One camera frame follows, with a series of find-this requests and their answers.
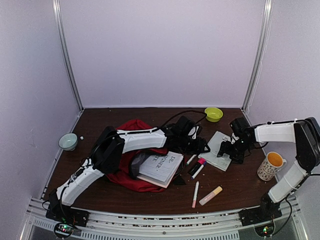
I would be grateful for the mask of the white book pink flowers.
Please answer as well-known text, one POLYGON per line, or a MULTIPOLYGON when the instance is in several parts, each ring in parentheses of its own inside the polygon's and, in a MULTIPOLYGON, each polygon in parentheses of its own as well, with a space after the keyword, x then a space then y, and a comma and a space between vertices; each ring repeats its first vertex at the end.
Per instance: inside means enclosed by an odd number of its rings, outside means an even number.
POLYGON ((149 155, 139 165, 136 178, 166 189, 183 160, 182 154, 172 151, 167 155, 149 155))

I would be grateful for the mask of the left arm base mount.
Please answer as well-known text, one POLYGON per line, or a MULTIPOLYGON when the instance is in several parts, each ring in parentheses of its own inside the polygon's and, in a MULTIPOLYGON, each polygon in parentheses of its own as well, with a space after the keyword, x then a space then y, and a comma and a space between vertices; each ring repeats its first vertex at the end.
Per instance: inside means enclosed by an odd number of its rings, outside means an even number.
POLYGON ((49 194, 48 200, 49 206, 45 214, 46 218, 76 227, 87 226, 89 212, 62 204, 56 189, 49 194))

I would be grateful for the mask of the purple capped white marker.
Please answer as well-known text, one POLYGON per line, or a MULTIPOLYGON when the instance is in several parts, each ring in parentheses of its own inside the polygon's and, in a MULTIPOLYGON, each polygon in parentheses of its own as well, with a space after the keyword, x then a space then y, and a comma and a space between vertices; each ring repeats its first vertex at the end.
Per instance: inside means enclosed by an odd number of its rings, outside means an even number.
POLYGON ((206 164, 207 164, 206 161, 202 163, 202 165, 198 168, 198 170, 191 176, 192 180, 194 180, 197 177, 197 175, 201 172, 201 170, 205 167, 206 164))

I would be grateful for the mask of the teal capped white marker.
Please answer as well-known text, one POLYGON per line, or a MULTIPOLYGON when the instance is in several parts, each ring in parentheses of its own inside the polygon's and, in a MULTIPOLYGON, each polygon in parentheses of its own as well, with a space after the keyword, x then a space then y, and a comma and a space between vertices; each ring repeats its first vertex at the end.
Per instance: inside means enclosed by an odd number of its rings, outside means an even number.
POLYGON ((196 154, 192 155, 192 156, 189 158, 189 160, 186 162, 186 165, 189 165, 196 156, 197 156, 196 154))

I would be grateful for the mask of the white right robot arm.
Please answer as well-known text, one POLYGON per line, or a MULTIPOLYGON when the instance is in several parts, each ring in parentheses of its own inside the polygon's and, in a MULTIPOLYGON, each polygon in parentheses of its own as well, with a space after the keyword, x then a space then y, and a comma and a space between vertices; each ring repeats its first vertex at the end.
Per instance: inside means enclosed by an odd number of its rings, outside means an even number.
POLYGON ((227 155, 229 159, 242 164, 245 153, 250 152, 256 144, 287 143, 295 148, 295 160, 283 177, 260 200, 260 205, 248 214, 266 221, 276 216, 280 203, 295 192, 311 176, 320 164, 320 126, 314 117, 280 122, 267 122, 251 126, 244 117, 230 123, 232 135, 230 140, 220 143, 217 156, 227 155))

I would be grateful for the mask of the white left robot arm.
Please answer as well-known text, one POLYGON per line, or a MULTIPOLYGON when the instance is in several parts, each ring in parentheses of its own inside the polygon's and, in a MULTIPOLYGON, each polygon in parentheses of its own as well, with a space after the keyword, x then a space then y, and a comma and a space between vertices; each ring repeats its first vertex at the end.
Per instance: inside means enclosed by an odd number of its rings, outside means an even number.
POLYGON ((181 130, 174 126, 141 130, 116 130, 108 126, 79 169, 60 187, 49 194, 49 209, 61 222, 72 218, 69 208, 93 182, 114 173, 123 154, 161 148, 179 148, 187 154, 208 153, 207 141, 197 136, 198 129, 181 130))

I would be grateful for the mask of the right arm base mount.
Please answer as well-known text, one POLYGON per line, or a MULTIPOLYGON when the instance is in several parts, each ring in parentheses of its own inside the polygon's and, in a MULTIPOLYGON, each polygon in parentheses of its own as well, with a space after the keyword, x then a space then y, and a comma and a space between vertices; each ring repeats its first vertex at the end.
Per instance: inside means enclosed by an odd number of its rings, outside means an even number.
POLYGON ((265 193, 261 197, 258 207, 242 209, 238 213, 241 224, 243 226, 255 225, 281 217, 280 204, 281 202, 274 203, 270 196, 265 193))

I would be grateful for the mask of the white grey barcode book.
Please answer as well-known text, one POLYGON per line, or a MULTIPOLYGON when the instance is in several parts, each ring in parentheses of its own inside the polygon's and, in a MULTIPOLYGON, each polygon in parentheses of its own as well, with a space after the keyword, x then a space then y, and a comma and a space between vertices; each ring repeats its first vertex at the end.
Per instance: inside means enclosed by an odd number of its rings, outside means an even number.
POLYGON ((225 172, 232 160, 230 159, 228 154, 224 153, 222 156, 218 157, 218 153, 221 147, 221 143, 229 143, 230 141, 231 138, 228 135, 220 131, 216 131, 213 137, 208 142, 210 152, 201 153, 198 155, 198 157, 205 159, 208 164, 225 172))

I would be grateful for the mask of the red student backpack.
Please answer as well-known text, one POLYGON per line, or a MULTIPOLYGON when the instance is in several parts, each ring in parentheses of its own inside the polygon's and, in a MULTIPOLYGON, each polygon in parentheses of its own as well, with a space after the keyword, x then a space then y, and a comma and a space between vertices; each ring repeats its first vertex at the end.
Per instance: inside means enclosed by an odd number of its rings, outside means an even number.
MULTIPOLYGON (((136 130, 148 130, 152 127, 140 119, 132 119, 122 124, 117 128, 117 130, 124 131, 136 131, 136 130)), ((127 189, 130 189, 139 193, 161 193, 165 191, 166 188, 158 186, 156 184, 144 181, 137 178, 139 174, 139 164, 142 160, 152 155, 165 156, 169 153, 167 148, 146 148, 140 150, 133 150, 122 154, 118 170, 115 173, 107 174, 107 178, 112 183, 121 185, 127 189)), ((182 172, 186 164, 186 157, 183 156, 179 167, 177 168, 175 175, 172 180, 178 177, 182 172)))

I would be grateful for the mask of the black pink highlighter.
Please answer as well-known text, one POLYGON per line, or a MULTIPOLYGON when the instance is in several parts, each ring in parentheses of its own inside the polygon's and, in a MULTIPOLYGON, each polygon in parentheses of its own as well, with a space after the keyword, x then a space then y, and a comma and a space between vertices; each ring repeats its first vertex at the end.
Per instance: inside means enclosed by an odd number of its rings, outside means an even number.
POLYGON ((188 174, 193 176, 197 170, 203 165, 206 160, 204 158, 199 158, 198 161, 192 166, 192 168, 188 171, 188 174))

